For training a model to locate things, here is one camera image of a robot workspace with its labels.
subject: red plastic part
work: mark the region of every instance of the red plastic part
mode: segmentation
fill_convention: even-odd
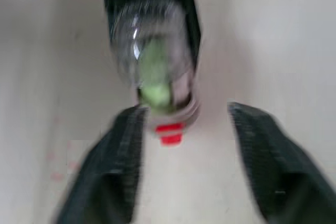
[[[156,132],[167,132],[167,131],[180,131],[184,127],[183,123],[175,123],[175,124],[168,124],[168,125],[159,125],[156,127]]]
[[[161,137],[161,143],[163,145],[177,145],[177,144],[180,144],[181,141],[182,141],[182,134],[181,133]]]

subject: white floor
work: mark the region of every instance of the white floor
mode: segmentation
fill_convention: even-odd
[[[262,223],[226,102],[274,113],[336,185],[334,0],[198,0],[202,112],[178,148],[145,136],[135,223]],[[102,0],[0,0],[0,216],[49,223],[83,153],[131,105]]]

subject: white wall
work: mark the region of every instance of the white wall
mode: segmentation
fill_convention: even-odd
[[[336,185],[335,0],[198,2],[201,83],[274,113]]]

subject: green ball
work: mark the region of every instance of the green ball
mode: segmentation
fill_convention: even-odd
[[[171,90],[169,84],[157,84],[141,88],[141,95],[149,106],[155,108],[167,107],[171,104]]]

